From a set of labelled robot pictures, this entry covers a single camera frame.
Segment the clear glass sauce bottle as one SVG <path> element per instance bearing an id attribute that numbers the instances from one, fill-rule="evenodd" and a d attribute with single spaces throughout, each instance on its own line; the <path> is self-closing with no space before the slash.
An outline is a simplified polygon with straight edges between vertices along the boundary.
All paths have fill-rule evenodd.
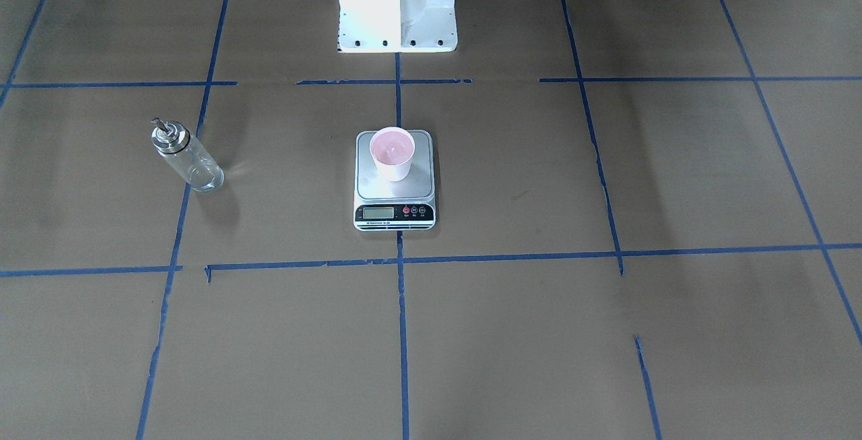
<path id="1" fill-rule="evenodd" d="M 164 161 L 181 176 L 191 189 L 210 192 L 224 184 L 225 174 L 202 142 L 178 121 L 151 119 L 154 129 L 151 142 Z"/>

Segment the silver digital kitchen scale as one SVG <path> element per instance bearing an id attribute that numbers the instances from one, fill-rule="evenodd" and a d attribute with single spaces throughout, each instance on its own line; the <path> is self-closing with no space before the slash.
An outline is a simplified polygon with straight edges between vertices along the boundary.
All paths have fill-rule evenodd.
<path id="1" fill-rule="evenodd" d="M 403 231 L 434 228 L 437 219 L 434 143 L 424 130 L 407 131 L 413 157 L 403 179 L 388 180 L 374 161 L 370 142 L 375 132 L 355 139 L 354 228 L 360 231 Z"/>

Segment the brown paper table cover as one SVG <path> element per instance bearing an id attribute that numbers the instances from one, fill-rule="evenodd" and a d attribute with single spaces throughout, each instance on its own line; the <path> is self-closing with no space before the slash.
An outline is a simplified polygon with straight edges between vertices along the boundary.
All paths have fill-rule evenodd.
<path id="1" fill-rule="evenodd" d="M 2 0 L 2 438 L 859 439 L 860 0 L 455 7 Z M 434 228 L 354 228 L 385 127 Z"/>

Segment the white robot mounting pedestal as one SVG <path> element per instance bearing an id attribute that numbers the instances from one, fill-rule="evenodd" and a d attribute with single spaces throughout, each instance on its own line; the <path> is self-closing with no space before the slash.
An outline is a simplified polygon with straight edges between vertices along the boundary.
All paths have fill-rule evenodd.
<path id="1" fill-rule="evenodd" d="M 342 53 L 449 53 L 459 36 L 455 0 L 339 0 Z"/>

